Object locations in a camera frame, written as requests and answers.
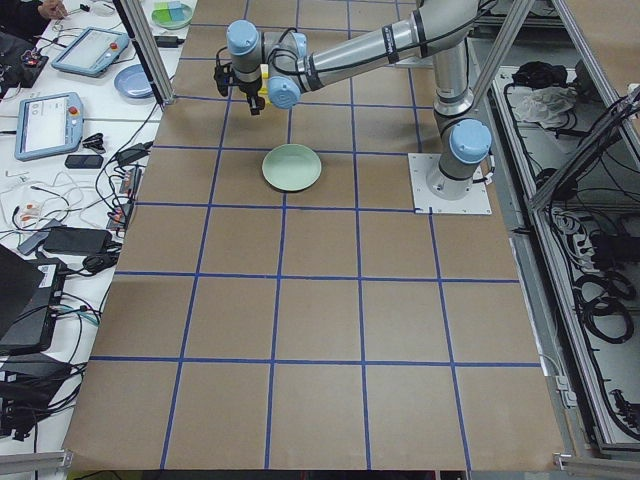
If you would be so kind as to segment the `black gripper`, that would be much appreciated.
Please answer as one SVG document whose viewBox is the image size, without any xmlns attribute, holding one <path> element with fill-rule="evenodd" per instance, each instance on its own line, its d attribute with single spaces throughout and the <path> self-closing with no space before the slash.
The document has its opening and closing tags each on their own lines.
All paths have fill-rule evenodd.
<svg viewBox="0 0 640 480">
<path fill-rule="evenodd" d="M 265 108 L 265 99 L 259 96 L 261 77 L 258 77 L 251 82 L 239 80 L 238 84 L 240 91 L 246 95 L 251 115 L 257 116 L 258 110 L 262 111 Z"/>
</svg>

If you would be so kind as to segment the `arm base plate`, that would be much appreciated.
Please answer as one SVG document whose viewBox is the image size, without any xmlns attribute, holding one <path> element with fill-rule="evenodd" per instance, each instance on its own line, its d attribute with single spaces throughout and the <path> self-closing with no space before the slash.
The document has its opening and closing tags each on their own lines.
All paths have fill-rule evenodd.
<svg viewBox="0 0 640 480">
<path fill-rule="evenodd" d="M 440 154 L 409 153 L 413 209 L 416 214 L 491 215 L 487 185 L 478 165 L 471 178 L 458 181 L 439 169 Z"/>
</svg>

